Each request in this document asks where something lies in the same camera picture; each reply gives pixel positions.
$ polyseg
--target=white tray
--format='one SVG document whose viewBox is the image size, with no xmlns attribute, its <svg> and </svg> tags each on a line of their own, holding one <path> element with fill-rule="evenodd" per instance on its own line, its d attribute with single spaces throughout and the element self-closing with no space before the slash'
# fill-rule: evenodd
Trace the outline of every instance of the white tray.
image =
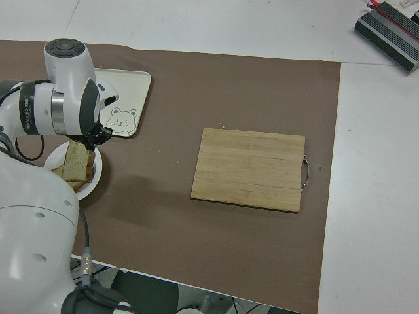
<svg viewBox="0 0 419 314">
<path fill-rule="evenodd" d="M 100 122 L 113 129 L 115 136 L 133 136 L 149 92 L 150 74 L 109 69 L 95 69 L 95 72 L 97 79 L 107 80 L 119 93 L 119 100 L 100 112 Z"/>
</svg>

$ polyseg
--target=bread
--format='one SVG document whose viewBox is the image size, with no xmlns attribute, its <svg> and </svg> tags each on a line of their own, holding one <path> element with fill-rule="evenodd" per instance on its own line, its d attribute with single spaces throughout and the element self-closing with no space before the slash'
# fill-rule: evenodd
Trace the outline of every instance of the bread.
<svg viewBox="0 0 419 314">
<path fill-rule="evenodd" d="M 84 144 L 70 141 L 64 164 L 51 171 L 63 178 L 77 192 L 92 181 L 94 158 L 94 152 L 86 150 Z"/>
</svg>

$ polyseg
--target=red cable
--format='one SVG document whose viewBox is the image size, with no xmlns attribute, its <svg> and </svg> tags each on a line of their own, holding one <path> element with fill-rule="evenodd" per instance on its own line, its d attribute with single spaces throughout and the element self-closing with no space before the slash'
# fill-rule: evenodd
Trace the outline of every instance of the red cable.
<svg viewBox="0 0 419 314">
<path fill-rule="evenodd" d="M 383 10 L 381 10 L 380 8 L 376 7 L 375 5 L 367 5 L 369 8 L 376 10 L 379 14 L 383 15 L 383 17 L 385 17 L 387 20 L 389 20 L 391 23 L 393 23 L 394 25 L 396 25 L 398 28 L 400 28 L 402 31 L 404 31 L 405 33 L 407 33 L 408 35 L 410 35 L 411 37 L 413 37 L 414 39 L 416 39 L 417 41 L 419 41 L 419 37 L 417 37 L 415 34 L 411 33 L 410 31 L 408 31 L 407 29 L 405 29 L 402 25 L 400 25 L 399 23 L 397 23 L 396 21 L 394 21 L 392 18 L 390 18 Z"/>
</svg>

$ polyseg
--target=cable connector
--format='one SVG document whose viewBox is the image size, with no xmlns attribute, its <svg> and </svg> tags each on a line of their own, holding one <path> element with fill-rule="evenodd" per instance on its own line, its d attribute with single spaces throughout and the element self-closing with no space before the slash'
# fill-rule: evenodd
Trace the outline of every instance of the cable connector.
<svg viewBox="0 0 419 314">
<path fill-rule="evenodd" d="M 90 279 L 94 271 L 90 247 L 85 247 L 80 260 L 80 277 L 82 287 L 90 286 Z"/>
</svg>

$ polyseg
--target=gray joint cap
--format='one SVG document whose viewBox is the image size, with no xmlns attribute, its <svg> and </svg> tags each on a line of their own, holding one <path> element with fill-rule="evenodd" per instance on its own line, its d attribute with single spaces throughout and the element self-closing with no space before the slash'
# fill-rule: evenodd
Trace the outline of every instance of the gray joint cap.
<svg viewBox="0 0 419 314">
<path fill-rule="evenodd" d="M 45 51 L 54 57 L 72 58 L 82 54 L 86 50 L 86 46 L 76 40 L 69 38 L 59 38 L 50 41 L 45 45 Z"/>
</svg>

